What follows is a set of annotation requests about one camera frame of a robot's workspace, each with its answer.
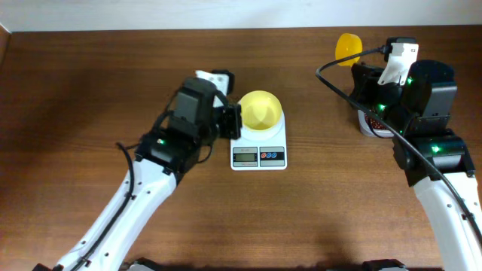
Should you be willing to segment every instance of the wooden table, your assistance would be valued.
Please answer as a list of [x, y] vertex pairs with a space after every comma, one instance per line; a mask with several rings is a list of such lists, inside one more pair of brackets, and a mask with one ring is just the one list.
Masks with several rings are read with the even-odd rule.
[[[281, 101], [288, 168], [235, 172], [229, 142], [218, 140], [127, 260], [440, 266], [392, 142], [363, 136], [355, 112], [315, 78], [344, 32], [360, 35], [365, 48], [415, 36], [419, 59], [453, 65], [459, 92], [450, 127], [482, 167], [482, 26], [14, 33], [0, 73], [0, 269], [53, 266], [126, 173], [114, 143], [136, 142], [195, 69], [222, 68], [236, 74], [232, 99], [267, 90]], [[364, 60], [384, 65], [380, 55]], [[351, 91], [348, 68], [326, 75]]]

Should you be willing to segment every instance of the green light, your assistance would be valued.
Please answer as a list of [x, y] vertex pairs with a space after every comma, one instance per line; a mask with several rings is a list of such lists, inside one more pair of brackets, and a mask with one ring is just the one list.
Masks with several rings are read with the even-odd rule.
[[439, 151], [442, 151], [442, 149], [439, 148], [438, 146], [433, 146], [433, 147], [432, 147], [432, 151], [435, 152], [435, 153], [437, 153], [437, 152], [439, 152]]

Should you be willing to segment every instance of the white digital scale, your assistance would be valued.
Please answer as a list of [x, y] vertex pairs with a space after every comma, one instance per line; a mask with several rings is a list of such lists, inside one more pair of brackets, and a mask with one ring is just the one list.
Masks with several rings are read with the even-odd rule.
[[[229, 76], [196, 71], [196, 76], [211, 81], [224, 95]], [[243, 127], [241, 137], [231, 140], [230, 164], [233, 170], [282, 170], [288, 165], [285, 115], [279, 100], [262, 90], [252, 91], [239, 101]], [[222, 106], [215, 98], [214, 107]]]

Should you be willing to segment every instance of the yellow bowl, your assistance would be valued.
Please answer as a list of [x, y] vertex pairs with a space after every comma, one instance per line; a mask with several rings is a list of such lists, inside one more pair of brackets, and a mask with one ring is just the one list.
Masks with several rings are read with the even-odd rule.
[[263, 131], [275, 126], [281, 118], [281, 103], [271, 93], [255, 90], [244, 95], [241, 104], [243, 126], [254, 131]]

